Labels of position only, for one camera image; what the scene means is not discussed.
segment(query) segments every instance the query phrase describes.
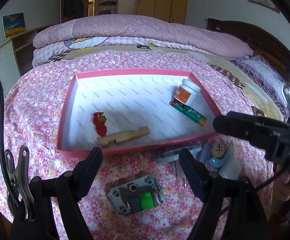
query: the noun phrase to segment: black cable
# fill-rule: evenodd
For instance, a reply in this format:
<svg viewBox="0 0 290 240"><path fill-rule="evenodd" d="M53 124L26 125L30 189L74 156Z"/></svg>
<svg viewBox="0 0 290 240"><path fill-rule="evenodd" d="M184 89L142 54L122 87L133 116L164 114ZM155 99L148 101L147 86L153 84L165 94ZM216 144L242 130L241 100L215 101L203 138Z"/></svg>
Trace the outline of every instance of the black cable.
<svg viewBox="0 0 290 240"><path fill-rule="evenodd" d="M8 173L7 173L7 166L5 160L5 151L4 151L4 95L3 95L3 87L0 81L0 163L3 178L5 184L7 186L7 190L12 197L13 201L15 202L16 207L20 205L20 201L18 200L16 193L13 190L12 184L9 180Z"/></svg>
<svg viewBox="0 0 290 240"><path fill-rule="evenodd" d="M258 192L261 189L263 189L266 186L268 186L269 184L271 184L274 180L278 179L283 173L285 173L289 168L290 168L290 159L285 161L285 163L283 165L283 168L280 171L278 171L273 177L269 178L268 180L266 180L265 182L263 182L262 184L260 184L259 186L257 186L255 188L255 191ZM224 208L221 211L220 217L222 215L224 215L228 210L229 210L229 206L227 206L226 208Z"/></svg>

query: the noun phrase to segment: red figurine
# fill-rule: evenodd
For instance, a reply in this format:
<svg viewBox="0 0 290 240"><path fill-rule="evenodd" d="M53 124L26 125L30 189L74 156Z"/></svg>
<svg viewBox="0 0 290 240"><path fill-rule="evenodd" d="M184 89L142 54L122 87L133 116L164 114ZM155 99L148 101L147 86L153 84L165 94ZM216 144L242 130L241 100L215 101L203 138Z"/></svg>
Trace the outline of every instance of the red figurine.
<svg viewBox="0 0 290 240"><path fill-rule="evenodd" d="M99 136L104 137L107 133L107 128L105 126L106 117L103 112L96 112L93 114L93 123L96 127L96 132Z"/></svg>

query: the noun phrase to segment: white jar lid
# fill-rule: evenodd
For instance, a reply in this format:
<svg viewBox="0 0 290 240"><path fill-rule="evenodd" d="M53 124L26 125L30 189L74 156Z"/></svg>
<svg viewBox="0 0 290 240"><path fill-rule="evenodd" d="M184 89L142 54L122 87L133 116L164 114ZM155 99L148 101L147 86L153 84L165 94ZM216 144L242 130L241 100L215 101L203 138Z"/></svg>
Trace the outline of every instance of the white jar lid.
<svg viewBox="0 0 290 240"><path fill-rule="evenodd" d="M191 89L195 90L196 92L199 92L201 90L201 88L195 84L194 82L188 80L188 79L183 79L183 84L190 87Z"/></svg>

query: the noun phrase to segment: wooden puzzle piece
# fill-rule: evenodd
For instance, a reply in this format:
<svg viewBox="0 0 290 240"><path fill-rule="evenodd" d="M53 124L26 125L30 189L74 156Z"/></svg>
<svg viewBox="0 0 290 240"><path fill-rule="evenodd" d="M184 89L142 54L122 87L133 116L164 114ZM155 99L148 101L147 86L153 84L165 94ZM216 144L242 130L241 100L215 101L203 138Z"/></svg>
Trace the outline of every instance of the wooden puzzle piece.
<svg viewBox="0 0 290 240"><path fill-rule="evenodd" d="M148 126L143 126L141 129L137 132L135 130L125 131L113 135L108 135L105 137L99 137L98 143L101 144L102 148L108 147L109 143L115 142L116 144L123 143L128 140L140 138L146 135L149 135L150 130Z"/></svg>

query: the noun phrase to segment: wooden shelf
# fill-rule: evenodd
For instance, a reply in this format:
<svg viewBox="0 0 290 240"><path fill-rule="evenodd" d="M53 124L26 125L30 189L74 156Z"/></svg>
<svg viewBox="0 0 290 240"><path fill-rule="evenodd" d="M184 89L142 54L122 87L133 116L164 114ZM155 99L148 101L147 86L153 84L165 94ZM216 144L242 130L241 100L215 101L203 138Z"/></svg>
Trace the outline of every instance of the wooden shelf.
<svg viewBox="0 0 290 240"><path fill-rule="evenodd" d="M31 44L33 44L33 43L32 42L26 43L23 46L20 46L19 48L15 49L15 52L18 52L19 50L24 49L25 47L27 47L27 46L29 46Z"/></svg>
<svg viewBox="0 0 290 240"><path fill-rule="evenodd" d="M30 32L33 32L33 31L44 30L44 29L46 29L46 28L48 28L48 27L50 27L50 26L53 26L53 25L55 25L55 24L49 24L49 25L45 25L45 26L40 26L40 27L37 27L37 28L34 28L34 29L26 30L26 31L24 31L24 32L22 32L22 33L18 33L18 34L14 35L14 36L10 36L10 37L6 38L6 39L5 39L5 40L0 44L0 47L2 47L5 43L9 42L10 40L15 39L15 38L17 38L17 37L19 37L19 36L21 36L21 35L24 35L24 34L26 34L26 33L30 33Z"/></svg>
<svg viewBox="0 0 290 240"><path fill-rule="evenodd" d="M98 5L116 5L116 1L100 2Z"/></svg>

